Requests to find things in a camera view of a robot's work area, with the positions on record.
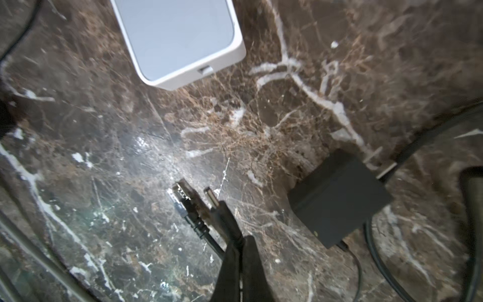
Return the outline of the white network switch box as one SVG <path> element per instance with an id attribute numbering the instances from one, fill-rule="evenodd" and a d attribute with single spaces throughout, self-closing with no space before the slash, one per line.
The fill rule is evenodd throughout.
<path id="1" fill-rule="evenodd" d="M 140 79 L 173 91 L 246 56 L 232 1 L 112 1 Z"/>

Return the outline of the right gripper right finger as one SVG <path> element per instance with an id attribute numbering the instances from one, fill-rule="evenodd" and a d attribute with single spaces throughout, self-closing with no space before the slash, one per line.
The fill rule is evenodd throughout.
<path id="1" fill-rule="evenodd" d="M 267 282 L 259 250 L 253 236 L 246 236 L 241 252 L 241 300 L 274 301 Z"/>

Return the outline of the small black power adapter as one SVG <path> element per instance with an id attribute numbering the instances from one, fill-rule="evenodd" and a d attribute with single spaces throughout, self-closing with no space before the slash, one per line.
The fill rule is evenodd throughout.
<path id="1" fill-rule="evenodd" d="M 337 149 L 288 192 L 288 200 L 296 217 L 330 249 L 393 197 L 361 160 Z"/>

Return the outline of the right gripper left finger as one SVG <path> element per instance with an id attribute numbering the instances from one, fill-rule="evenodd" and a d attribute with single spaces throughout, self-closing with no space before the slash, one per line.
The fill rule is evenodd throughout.
<path id="1" fill-rule="evenodd" d="M 240 301 L 240 252 L 231 242 L 225 251 L 210 302 Z"/>

